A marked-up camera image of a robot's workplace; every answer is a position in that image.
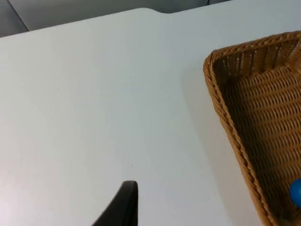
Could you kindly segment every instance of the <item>woven basket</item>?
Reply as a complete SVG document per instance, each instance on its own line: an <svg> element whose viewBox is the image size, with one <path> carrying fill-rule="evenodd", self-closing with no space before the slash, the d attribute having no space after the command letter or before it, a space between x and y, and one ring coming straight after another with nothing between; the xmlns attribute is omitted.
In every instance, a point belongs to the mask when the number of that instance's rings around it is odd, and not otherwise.
<svg viewBox="0 0 301 226"><path fill-rule="evenodd" d="M215 50L204 74L263 224L301 225L301 32Z"/></svg>

